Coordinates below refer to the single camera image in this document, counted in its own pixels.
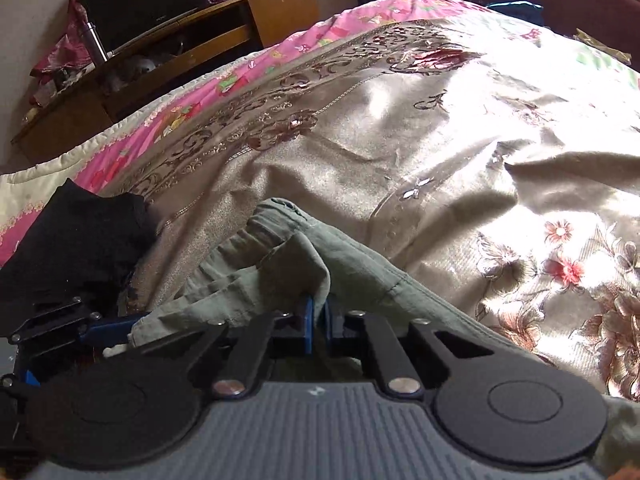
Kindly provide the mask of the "blue cloth item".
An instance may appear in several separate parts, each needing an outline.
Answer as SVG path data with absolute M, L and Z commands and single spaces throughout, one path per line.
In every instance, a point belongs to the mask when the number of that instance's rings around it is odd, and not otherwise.
M 544 7 L 529 1 L 507 1 L 488 4 L 488 9 L 537 26 L 544 26 Z

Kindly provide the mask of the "gold floral satin bedspread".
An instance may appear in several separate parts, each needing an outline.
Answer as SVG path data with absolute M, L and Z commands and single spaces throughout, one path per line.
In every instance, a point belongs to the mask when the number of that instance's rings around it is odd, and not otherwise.
M 639 396 L 639 75 L 482 10 L 271 50 L 108 187 L 160 236 L 120 308 L 239 267 L 256 206 L 289 200 L 470 318 Z

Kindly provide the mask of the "steel thermos bottle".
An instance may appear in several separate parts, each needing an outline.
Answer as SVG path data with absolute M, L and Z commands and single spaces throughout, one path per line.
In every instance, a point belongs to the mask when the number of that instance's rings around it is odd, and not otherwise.
M 89 22 L 82 23 L 80 25 L 80 38 L 95 66 L 103 65 L 108 61 L 107 52 L 96 31 L 96 26 Z

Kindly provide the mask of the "pink patterned quilt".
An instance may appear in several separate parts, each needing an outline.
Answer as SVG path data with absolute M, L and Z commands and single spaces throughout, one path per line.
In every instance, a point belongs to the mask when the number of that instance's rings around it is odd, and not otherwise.
M 57 158 L 4 174 L 1 261 L 11 258 L 40 210 L 66 180 L 91 192 L 102 190 L 153 143 L 204 107 L 309 51 L 384 24 L 451 18 L 467 10 L 486 9 L 464 0 L 378 0 L 356 6 L 183 84 Z

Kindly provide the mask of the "maroon cloth television cover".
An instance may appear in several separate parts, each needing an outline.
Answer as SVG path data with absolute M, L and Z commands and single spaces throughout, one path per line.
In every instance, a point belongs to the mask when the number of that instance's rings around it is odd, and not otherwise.
M 30 71 L 38 82 L 30 98 L 44 107 L 89 66 L 173 18 L 227 0 L 68 0 L 66 29 Z

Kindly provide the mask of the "black garment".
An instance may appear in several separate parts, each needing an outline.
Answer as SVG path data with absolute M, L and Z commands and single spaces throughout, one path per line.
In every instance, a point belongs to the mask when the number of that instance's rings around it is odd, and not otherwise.
M 1 267 L 1 335 L 79 297 L 104 318 L 156 240 L 142 196 L 101 197 L 68 180 Z

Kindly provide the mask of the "green yellow cloth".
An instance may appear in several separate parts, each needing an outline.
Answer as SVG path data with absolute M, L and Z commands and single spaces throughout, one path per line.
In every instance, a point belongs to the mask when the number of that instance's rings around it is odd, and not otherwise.
M 576 29 L 573 38 L 577 41 L 582 42 L 583 44 L 586 44 L 589 47 L 593 47 L 597 50 L 600 50 L 601 52 L 611 55 L 612 58 L 616 58 L 616 60 L 620 61 L 621 63 L 631 66 L 632 57 L 630 53 L 609 47 L 602 41 L 597 40 L 596 38 L 590 36 L 579 28 Z

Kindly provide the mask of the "wooden tv cabinet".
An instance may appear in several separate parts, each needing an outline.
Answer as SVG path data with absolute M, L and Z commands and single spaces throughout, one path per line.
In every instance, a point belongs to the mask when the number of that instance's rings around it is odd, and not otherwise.
M 317 0 L 227 0 L 186 13 L 119 48 L 58 93 L 11 141 L 46 162 L 235 55 L 274 46 L 319 18 Z

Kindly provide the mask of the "olive green pants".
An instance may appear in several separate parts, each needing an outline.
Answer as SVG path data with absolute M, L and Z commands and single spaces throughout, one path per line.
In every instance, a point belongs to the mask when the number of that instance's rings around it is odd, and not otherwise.
M 203 322 L 241 325 L 301 296 L 371 308 L 394 323 L 426 318 L 570 370 L 605 394 L 596 461 L 613 479 L 639 474 L 639 203 L 592 211 L 558 194 L 496 218 L 437 208 L 418 248 L 367 247 L 296 205 L 270 198 L 143 311 L 133 346 Z

